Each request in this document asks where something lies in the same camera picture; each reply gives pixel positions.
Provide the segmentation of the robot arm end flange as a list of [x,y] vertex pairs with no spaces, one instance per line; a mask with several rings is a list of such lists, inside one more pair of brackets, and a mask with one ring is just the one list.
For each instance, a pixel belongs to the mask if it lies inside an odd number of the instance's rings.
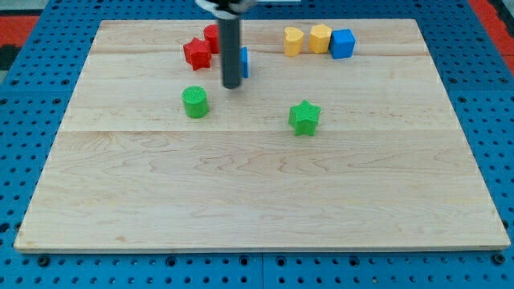
[[215,18],[231,20],[256,5],[256,0],[194,0],[195,4]]

